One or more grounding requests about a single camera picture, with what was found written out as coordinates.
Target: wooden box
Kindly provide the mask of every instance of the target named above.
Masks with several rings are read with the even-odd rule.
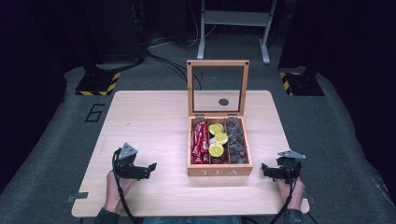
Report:
[[[188,176],[250,175],[253,163],[244,120],[248,66],[246,60],[187,61]],[[210,80],[204,91],[198,73]],[[241,82],[227,84],[227,76],[235,75],[240,76]],[[215,88],[211,91],[206,86]]]

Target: black cable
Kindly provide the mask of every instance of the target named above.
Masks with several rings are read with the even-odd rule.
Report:
[[[254,220],[253,218],[250,218],[250,217],[242,217],[244,220],[247,220],[247,221],[251,221],[251,222],[253,222],[254,224],[259,224],[256,220]]]
[[[152,54],[149,51],[148,51],[148,56],[150,58],[152,58],[153,60],[155,60],[156,62],[161,63],[161,64],[167,66],[168,68],[172,69],[179,77],[181,77],[184,81],[187,82],[187,77],[186,77],[186,74],[184,72],[184,70],[187,71],[187,68],[185,66],[182,66],[182,65],[180,65],[178,63],[174,63],[171,60],[162,58],[160,56],[154,55],[154,54]],[[203,77],[202,72],[201,72],[201,78],[198,78],[198,76],[196,76],[195,74],[193,74],[193,77],[198,82],[197,88],[199,90],[201,90],[202,89],[201,81],[202,81],[202,77]]]
[[[317,221],[314,219],[314,217],[312,217],[311,213],[307,212],[307,214],[309,215],[309,217],[312,219],[312,221],[313,221],[315,224],[318,224]]]
[[[128,204],[127,204],[126,201],[125,201],[125,196],[124,196],[124,194],[123,194],[122,187],[120,186],[120,177],[117,175],[116,169],[115,169],[115,167],[114,167],[114,162],[115,162],[115,160],[116,160],[116,157],[117,157],[119,154],[120,154],[120,149],[118,149],[118,150],[116,150],[116,151],[114,152],[114,154],[113,154],[113,160],[112,160],[111,164],[112,164],[112,166],[113,166],[113,173],[114,173],[114,177],[116,178],[116,183],[117,183],[117,187],[118,187],[118,190],[119,190],[121,203],[122,203],[122,206],[124,207],[124,210],[125,210],[126,214],[127,214],[128,217],[129,217],[129,219],[131,219],[131,221],[132,221],[134,224],[138,224],[137,219],[136,219],[134,216],[132,216],[131,211],[130,211],[130,209],[129,209],[129,207],[128,207]]]
[[[290,182],[290,193],[288,198],[286,199],[285,203],[283,204],[282,208],[280,209],[280,211],[276,214],[276,216],[273,218],[273,220],[270,222],[270,224],[274,224],[276,223],[276,221],[283,215],[283,213],[285,212],[285,210],[287,209],[290,201],[291,201],[291,194],[293,193],[293,186],[292,181],[291,181],[291,176],[290,176],[290,170],[286,169],[286,171],[288,172],[288,180]]]
[[[157,45],[161,45],[161,44],[167,43],[169,41],[171,41],[169,37],[160,37],[159,36],[159,37],[151,38],[151,40],[148,43],[148,47],[149,48],[153,47],[153,46],[155,47]]]
[[[111,54],[111,52],[110,52],[110,50],[108,49],[108,47],[107,47],[107,45],[106,45],[106,43],[105,43],[105,41],[102,39],[102,37],[101,36],[99,36],[99,34],[98,34],[98,32],[97,32],[97,30],[96,30],[96,28],[93,26],[93,24],[92,24],[92,22],[91,22],[91,19],[90,19],[90,17],[88,16],[88,13],[87,13],[87,11],[86,11],[86,5],[84,4],[84,1],[78,1],[79,2],[79,4],[80,4],[80,6],[81,6],[81,8],[84,10],[84,14],[85,14],[85,17],[87,18],[87,20],[88,20],[88,23],[90,24],[90,26],[91,26],[91,29],[92,29],[92,32],[93,32],[93,34],[97,37],[97,39],[99,39],[100,40],[100,42],[102,43],[102,46],[105,48],[105,50],[108,52],[108,53],[110,53]],[[144,33],[142,30],[143,30],[143,23],[144,23],[144,18],[142,17],[142,19],[141,19],[141,23],[142,24],[139,24],[139,26],[141,26],[141,27],[137,27],[138,25],[137,24],[135,24],[135,30],[136,30],[136,35],[137,35],[137,38],[139,39],[139,41],[141,42],[141,50],[142,51],[145,51],[146,50],[146,45],[145,45],[145,41],[144,41],[144,39],[145,39],[145,35],[146,35],[146,33]],[[126,65],[126,66],[122,66],[122,67],[118,67],[118,68],[114,68],[114,69],[103,69],[103,68],[98,68],[97,66],[96,66],[96,64],[91,64],[91,66],[94,66],[95,67],[95,69],[92,69],[92,71],[91,72],[95,72],[95,71],[97,71],[97,70],[99,70],[99,71],[103,71],[103,72],[109,72],[109,73],[119,73],[119,72],[122,72],[122,71],[125,71],[125,70],[128,70],[128,69],[131,69],[131,68],[133,68],[133,67],[136,67],[137,65],[139,65],[139,64],[141,64],[142,62],[144,61],[144,57],[139,57],[139,58],[136,58],[136,59],[134,59],[134,61],[133,61],[133,63],[132,64],[129,64],[129,65]]]

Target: wooden frame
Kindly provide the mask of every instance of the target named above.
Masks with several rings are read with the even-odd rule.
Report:
[[[188,105],[189,105],[189,131],[188,131],[188,158],[187,158],[187,171],[188,176],[219,176],[219,175],[250,175],[253,169],[253,162],[251,159],[250,147],[248,143],[248,133],[246,132],[246,125],[244,120],[246,92],[248,86],[248,65],[247,60],[192,60],[187,61],[187,76],[188,76]],[[194,95],[205,94],[205,91],[198,91],[194,93],[193,85],[193,73],[194,67],[241,67],[241,85],[239,91],[216,91],[216,93],[224,93],[239,95],[237,110],[231,111],[216,111],[206,110],[197,111],[195,109]],[[197,118],[197,115],[204,115],[204,118]],[[230,115],[236,116],[234,119],[230,119]],[[192,164],[191,162],[191,134],[195,125],[205,120],[208,125],[213,123],[221,123],[225,128],[229,121],[239,123],[243,129],[244,135],[244,147],[246,153],[246,163],[231,163],[229,154],[229,143],[225,146],[225,152],[227,153],[227,159],[223,164],[212,164],[211,160],[209,164]]]

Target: yellow and black striped marking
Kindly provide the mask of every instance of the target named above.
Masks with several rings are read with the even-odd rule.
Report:
[[[110,95],[111,92],[116,88],[117,81],[119,80],[120,73],[114,75],[113,79],[111,80],[110,85],[108,86],[106,91],[76,91],[76,95]]]
[[[292,75],[300,75],[301,73],[280,73],[280,78],[282,78],[283,82],[283,87],[285,88],[286,94],[287,95],[293,95],[293,92],[291,91],[290,84],[288,82],[288,79],[286,78],[286,74],[292,74]]]

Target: box lid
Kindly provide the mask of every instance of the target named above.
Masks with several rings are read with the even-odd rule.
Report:
[[[187,61],[189,116],[243,116],[248,65],[249,60]],[[239,76],[240,83],[228,81],[231,76]]]

